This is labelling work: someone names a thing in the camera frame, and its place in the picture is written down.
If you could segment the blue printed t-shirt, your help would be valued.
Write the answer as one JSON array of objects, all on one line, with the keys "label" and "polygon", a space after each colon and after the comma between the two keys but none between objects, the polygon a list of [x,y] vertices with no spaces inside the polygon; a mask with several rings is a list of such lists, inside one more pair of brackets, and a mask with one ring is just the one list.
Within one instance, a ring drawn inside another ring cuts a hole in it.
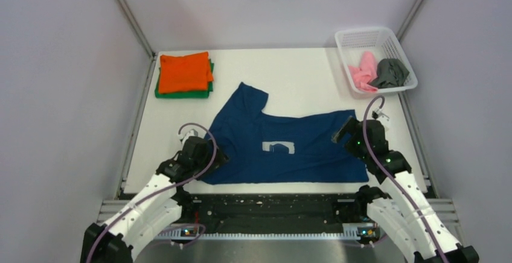
[{"label": "blue printed t-shirt", "polygon": [[364,183],[365,164],[331,138],[354,110],[299,118],[263,112],[268,93],[240,83],[209,131],[227,161],[202,181],[239,183]]}]

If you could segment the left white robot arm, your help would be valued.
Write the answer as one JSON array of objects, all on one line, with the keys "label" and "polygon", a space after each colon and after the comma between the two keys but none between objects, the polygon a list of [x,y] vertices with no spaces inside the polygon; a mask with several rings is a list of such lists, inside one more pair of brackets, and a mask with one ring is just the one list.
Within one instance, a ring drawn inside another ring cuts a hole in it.
[{"label": "left white robot arm", "polygon": [[194,207],[184,185],[216,170],[225,160],[214,138],[183,138],[182,148],[160,163],[131,201],[103,223],[86,229],[80,262],[134,262],[171,223],[191,220]]}]

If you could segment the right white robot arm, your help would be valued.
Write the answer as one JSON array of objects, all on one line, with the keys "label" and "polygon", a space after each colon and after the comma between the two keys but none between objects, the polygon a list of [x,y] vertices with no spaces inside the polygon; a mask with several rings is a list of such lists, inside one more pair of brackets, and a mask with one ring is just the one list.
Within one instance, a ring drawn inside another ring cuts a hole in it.
[{"label": "right white robot arm", "polygon": [[404,155],[390,150],[380,121],[358,121],[351,116],[332,141],[339,143],[343,138],[348,139],[344,148],[361,160],[378,182],[356,192],[354,214],[358,220],[376,223],[407,262],[479,262],[475,248],[465,246],[441,221]]}]

